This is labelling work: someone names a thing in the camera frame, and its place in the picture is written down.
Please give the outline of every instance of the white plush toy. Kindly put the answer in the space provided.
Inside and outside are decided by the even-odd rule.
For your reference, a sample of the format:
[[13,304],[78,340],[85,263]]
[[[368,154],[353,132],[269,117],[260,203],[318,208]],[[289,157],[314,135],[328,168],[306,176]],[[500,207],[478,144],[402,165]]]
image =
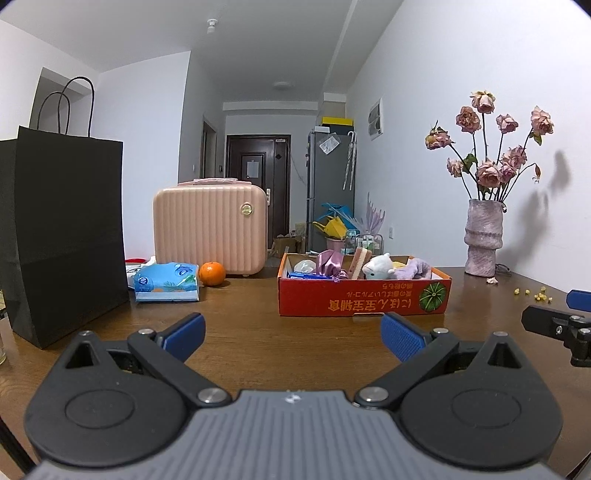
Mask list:
[[367,280],[388,280],[394,273],[390,254],[373,257],[361,270]]

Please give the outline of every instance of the green melon illustration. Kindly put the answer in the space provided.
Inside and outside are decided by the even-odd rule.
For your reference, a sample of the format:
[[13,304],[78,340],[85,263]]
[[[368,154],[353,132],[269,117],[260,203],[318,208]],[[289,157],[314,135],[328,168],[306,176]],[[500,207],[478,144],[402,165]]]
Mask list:
[[419,295],[418,304],[425,312],[433,312],[441,306],[446,293],[447,289],[441,283],[431,283]]

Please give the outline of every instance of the black robotic part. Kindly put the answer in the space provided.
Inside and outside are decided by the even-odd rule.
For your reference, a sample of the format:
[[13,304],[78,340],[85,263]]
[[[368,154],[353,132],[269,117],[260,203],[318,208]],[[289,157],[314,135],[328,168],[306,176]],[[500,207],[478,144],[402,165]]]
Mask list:
[[160,451],[186,417],[175,389],[121,371],[99,339],[82,332],[37,390],[24,423],[41,459],[110,468]]
[[434,457],[488,471],[547,458],[562,428],[554,397],[506,334],[491,335],[465,371],[415,386],[400,422]]

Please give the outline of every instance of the tissue pack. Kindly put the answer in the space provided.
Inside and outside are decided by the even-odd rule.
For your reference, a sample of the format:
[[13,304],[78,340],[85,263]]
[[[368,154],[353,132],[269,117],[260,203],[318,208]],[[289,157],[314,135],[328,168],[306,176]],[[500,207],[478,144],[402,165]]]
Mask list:
[[185,263],[142,267],[134,277],[136,301],[198,301],[198,266]]

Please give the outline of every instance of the door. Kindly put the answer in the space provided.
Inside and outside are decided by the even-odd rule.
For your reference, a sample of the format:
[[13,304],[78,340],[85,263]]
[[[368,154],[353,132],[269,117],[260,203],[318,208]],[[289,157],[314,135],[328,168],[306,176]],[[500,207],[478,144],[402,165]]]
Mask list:
[[207,122],[203,122],[201,163],[199,165],[200,179],[211,179],[216,176],[216,144],[216,131]]
[[289,233],[290,135],[228,135],[226,175],[250,181],[267,193],[268,248]]

